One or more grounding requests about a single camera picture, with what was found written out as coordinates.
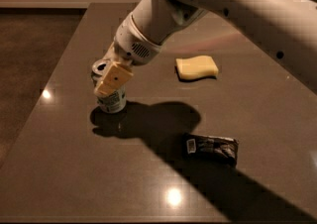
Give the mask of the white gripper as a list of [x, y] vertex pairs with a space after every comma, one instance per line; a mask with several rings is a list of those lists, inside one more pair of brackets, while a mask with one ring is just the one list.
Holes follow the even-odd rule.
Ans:
[[149, 63], [160, 52], [161, 44], [159, 25], [130, 13], [118, 27], [105, 53], [104, 57], [111, 60], [106, 61], [94, 94], [104, 98], [117, 91], [133, 77], [130, 66]]

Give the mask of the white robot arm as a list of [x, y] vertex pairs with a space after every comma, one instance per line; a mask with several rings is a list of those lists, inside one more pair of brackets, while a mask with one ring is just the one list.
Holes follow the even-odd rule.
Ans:
[[317, 3], [311, 0], [141, 0], [117, 29], [97, 81], [106, 97], [133, 76], [173, 33], [206, 11], [227, 20], [311, 90], [317, 88]]

